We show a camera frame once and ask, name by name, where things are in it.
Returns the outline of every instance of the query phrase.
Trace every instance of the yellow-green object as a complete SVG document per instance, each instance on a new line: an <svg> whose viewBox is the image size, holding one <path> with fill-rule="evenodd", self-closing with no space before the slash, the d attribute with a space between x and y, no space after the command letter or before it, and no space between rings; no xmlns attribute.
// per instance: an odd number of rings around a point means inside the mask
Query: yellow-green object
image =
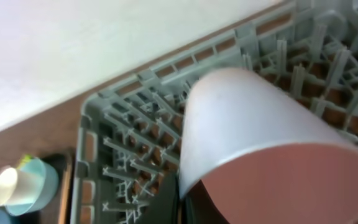
<svg viewBox="0 0 358 224"><path fill-rule="evenodd" d="M28 154L25 154L25 155L23 156L23 158L20 160L20 163L19 163L19 165L17 166L17 168L20 168L20 167L24 166L24 164L30 162L30 160L32 160L32 159L33 159L32 156L30 156L30 155L28 155Z"/></svg>

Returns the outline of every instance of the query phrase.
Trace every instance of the small cup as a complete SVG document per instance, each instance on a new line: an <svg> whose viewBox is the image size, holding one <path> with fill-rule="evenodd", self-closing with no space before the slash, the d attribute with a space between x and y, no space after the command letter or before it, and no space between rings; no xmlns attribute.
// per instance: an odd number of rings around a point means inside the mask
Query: small cup
<svg viewBox="0 0 358 224"><path fill-rule="evenodd" d="M0 170L0 206L34 203L42 188L42 178L13 167Z"/></svg>

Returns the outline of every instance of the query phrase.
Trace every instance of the cup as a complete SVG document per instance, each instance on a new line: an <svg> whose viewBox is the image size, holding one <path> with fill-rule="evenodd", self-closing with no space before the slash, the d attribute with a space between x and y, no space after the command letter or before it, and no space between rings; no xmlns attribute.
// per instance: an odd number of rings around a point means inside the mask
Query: cup
<svg viewBox="0 0 358 224"><path fill-rule="evenodd" d="M229 223L358 219L358 148L246 70L213 71L190 92L180 197L198 181Z"/></svg>
<svg viewBox="0 0 358 224"><path fill-rule="evenodd" d="M13 167L0 170L0 206L34 203L42 188L42 178Z"/></svg>

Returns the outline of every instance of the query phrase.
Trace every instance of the plastic dish rack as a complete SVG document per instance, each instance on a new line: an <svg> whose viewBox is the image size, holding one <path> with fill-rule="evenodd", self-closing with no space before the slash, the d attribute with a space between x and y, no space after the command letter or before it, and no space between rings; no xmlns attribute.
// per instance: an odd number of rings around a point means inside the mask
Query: plastic dish rack
<svg viewBox="0 0 358 224"><path fill-rule="evenodd" d="M254 70L358 145L358 0L284 2L86 100L71 224L136 222L178 168L191 86L219 67Z"/></svg>

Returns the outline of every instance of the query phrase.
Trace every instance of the white wall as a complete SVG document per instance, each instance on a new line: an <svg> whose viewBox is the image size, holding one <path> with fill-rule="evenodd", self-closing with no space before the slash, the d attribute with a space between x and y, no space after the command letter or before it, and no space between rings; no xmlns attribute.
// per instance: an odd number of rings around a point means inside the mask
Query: white wall
<svg viewBox="0 0 358 224"><path fill-rule="evenodd" d="M0 130L277 0L0 0Z"/></svg>

